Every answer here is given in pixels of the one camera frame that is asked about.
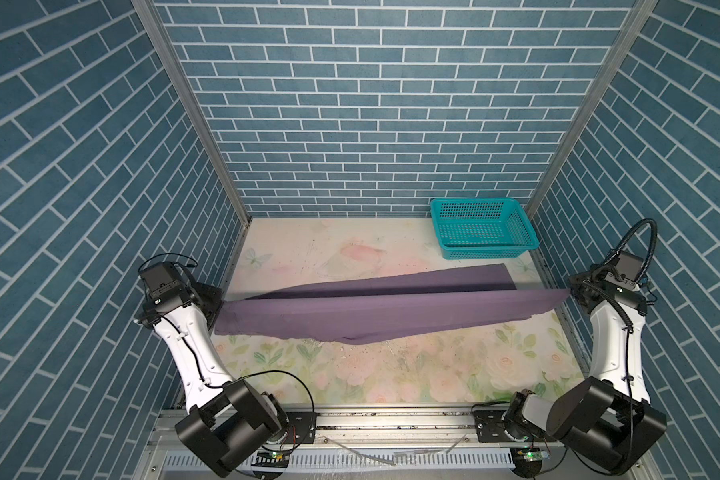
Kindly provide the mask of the right green circuit board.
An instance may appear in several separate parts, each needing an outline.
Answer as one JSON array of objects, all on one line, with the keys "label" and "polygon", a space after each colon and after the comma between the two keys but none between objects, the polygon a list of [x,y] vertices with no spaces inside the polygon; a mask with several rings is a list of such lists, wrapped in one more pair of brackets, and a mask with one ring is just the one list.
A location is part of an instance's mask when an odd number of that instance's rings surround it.
[{"label": "right green circuit board", "polygon": [[513,448],[510,450],[512,473],[519,478],[532,479],[542,471],[544,456],[538,448]]}]

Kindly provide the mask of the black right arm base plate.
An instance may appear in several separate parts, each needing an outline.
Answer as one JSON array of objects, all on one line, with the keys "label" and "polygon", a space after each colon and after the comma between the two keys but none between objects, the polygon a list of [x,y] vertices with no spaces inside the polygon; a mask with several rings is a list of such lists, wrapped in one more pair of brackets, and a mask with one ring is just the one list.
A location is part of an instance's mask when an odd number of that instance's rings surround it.
[{"label": "black right arm base plate", "polygon": [[473,418],[477,441],[481,444],[514,442],[506,431],[504,405],[473,406],[470,414]]}]

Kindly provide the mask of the left green circuit board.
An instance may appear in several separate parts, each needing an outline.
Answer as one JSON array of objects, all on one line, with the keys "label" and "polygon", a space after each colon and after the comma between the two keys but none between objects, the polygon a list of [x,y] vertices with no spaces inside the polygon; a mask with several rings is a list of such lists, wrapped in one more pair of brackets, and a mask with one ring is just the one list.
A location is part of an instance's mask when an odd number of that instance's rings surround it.
[{"label": "left green circuit board", "polygon": [[259,451],[252,460],[254,469],[275,468],[286,469],[290,464],[291,455],[274,451]]}]

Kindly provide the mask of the aluminium left rear corner post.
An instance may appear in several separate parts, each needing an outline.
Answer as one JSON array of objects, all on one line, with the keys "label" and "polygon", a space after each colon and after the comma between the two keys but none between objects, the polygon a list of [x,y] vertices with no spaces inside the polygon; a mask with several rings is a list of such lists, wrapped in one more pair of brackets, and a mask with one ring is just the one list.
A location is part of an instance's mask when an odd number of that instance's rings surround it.
[{"label": "aluminium left rear corner post", "polygon": [[243,228],[248,228],[251,222],[250,214],[247,212],[243,200],[230,176],[229,168],[222,157],[210,126],[203,114],[202,108],[185,74],[154,2],[133,0],[132,4],[179,100],[185,108],[190,123],[209,157],[211,165],[226,192],[227,198],[231,202],[233,210],[240,218]]}]

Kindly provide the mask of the purple trousers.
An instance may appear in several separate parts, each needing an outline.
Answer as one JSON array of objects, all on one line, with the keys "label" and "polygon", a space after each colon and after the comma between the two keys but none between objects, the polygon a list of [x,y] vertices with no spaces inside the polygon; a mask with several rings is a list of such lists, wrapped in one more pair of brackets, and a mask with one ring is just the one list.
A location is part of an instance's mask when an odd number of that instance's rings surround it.
[{"label": "purple trousers", "polygon": [[519,288],[503,264],[324,282],[225,303],[217,335],[350,345],[526,320],[555,309],[565,289]]}]

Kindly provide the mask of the aluminium front mounting rail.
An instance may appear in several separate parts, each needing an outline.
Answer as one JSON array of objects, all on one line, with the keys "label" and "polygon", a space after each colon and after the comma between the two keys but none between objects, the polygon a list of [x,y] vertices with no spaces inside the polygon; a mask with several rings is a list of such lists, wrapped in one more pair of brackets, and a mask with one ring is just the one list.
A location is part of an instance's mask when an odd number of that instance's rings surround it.
[{"label": "aluminium front mounting rail", "polygon": [[[538,448],[544,461],[541,479],[595,479],[597,473],[554,441],[488,443],[477,441],[472,407],[458,404],[433,405],[344,405],[318,408],[316,436],[308,449],[361,449],[393,451],[449,451],[454,448]],[[256,475],[275,479],[513,479],[511,469],[481,470],[388,470],[346,473],[272,473],[239,468],[234,479],[252,479]]]}]

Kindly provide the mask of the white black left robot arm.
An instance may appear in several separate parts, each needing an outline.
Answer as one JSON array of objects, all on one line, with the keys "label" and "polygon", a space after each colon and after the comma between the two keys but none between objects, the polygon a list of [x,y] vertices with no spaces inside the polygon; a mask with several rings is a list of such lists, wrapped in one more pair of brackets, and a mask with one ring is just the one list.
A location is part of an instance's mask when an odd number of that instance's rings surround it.
[{"label": "white black left robot arm", "polygon": [[225,478],[280,434],[287,416],[273,395],[228,373],[191,290],[179,281],[145,284],[144,290],[139,323],[168,346],[184,389],[186,416],[175,425],[177,437]]}]

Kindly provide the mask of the aluminium right rear corner post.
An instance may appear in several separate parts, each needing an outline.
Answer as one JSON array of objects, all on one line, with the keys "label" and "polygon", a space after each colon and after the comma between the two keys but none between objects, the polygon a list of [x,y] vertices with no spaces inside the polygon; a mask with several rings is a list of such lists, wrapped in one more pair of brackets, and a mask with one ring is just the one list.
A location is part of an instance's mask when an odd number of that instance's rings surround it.
[{"label": "aluminium right rear corner post", "polygon": [[605,55],[597,74],[584,95],[580,107],[572,117],[568,130],[562,135],[558,148],[551,156],[546,170],[541,175],[537,187],[525,206],[525,212],[529,219],[533,219],[537,215],[554,180],[562,170],[574,146],[615,78],[619,67],[657,4],[657,0],[637,0],[625,17],[613,45]]}]

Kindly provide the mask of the aluminium corner post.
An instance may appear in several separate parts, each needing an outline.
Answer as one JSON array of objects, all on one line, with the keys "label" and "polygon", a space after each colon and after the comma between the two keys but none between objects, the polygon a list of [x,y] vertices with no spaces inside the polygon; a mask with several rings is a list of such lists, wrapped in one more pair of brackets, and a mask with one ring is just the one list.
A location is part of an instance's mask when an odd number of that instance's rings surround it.
[{"label": "aluminium corner post", "polygon": [[240,218],[243,228],[248,228],[251,222],[250,214],[247,212],[243,200],[230,176],[229,168],[222,157],[210,126],[203,114],[202,108],[185,74],[154,2],[133,0],[132,4],[179,100],[185,108],[190,123],[209,157],[211,165],[226,192],[227,198],[231,202],[233,210]]},{"label": "aluminium corner post", "polygon": [[562,170],[574,146],[615,78],[619,67],[657,4],[657,0],[637,0],[625,17],[613,45],[605,55],[597,74],[584,95],[580,107],[572,117],[568,130],[562,135],[558,148],[551,156],[546,170],[541,175],[537,187],[525,206],[525,212],[529,219],[533,219],[537,215],[554,180]]}]

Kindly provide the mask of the teal plastic mesh basket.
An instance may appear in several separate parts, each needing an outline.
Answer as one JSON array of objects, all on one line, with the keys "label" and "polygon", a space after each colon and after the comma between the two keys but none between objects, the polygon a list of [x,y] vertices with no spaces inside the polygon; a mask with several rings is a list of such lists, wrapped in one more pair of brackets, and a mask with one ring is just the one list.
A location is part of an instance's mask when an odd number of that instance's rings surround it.
[{"label": "teal plastic mesh basket", "polygon": [[435,199],[430,214],[446,260],[513,259],[540,245],[514,199]]}]

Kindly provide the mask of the green circuit board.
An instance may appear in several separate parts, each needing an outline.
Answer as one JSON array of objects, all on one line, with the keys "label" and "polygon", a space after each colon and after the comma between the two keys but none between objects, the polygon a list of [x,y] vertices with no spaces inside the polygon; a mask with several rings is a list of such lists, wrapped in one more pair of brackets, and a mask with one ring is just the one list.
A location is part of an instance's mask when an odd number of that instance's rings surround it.
[{"label": "green circuit board", "polygon": [[274,451],[259,451],[252,460],[254,469],[275,468],[286,469],[290,464],[291,455]]},{"label": "green circuit board", "polygon": [[538,448],[513,448],[510,450],[512,473],[519,478],[532,479],[542,471],[544,456]]}]

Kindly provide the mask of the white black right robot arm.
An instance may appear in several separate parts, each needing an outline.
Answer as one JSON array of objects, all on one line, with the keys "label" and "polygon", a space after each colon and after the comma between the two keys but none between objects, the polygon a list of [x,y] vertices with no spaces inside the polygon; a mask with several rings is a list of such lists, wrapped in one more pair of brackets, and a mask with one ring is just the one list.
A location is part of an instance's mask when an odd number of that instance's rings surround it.
[{"label": "white black right robot arm", "polygon": [[626,473],[666,432],[643,379],[641,334],[648,300],[612,268],[575,275],[571,293],[593,327],[589,377],[555,401],[523,390],[503,416],[516,440],[552,439],[606,476]]}]

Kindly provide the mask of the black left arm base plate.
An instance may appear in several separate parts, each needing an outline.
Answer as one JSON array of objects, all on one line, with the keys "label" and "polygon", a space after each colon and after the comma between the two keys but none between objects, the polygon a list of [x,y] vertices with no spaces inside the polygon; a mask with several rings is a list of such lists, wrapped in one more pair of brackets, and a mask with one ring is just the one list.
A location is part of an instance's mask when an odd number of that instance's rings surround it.
[{"label": "black left arm base plate", "polygon": [[279,415],[281,430],[274,436],[274,444],[283,448],[295,448],[313,444],[316,436],[317,414],[312,411],[286,411]]}]

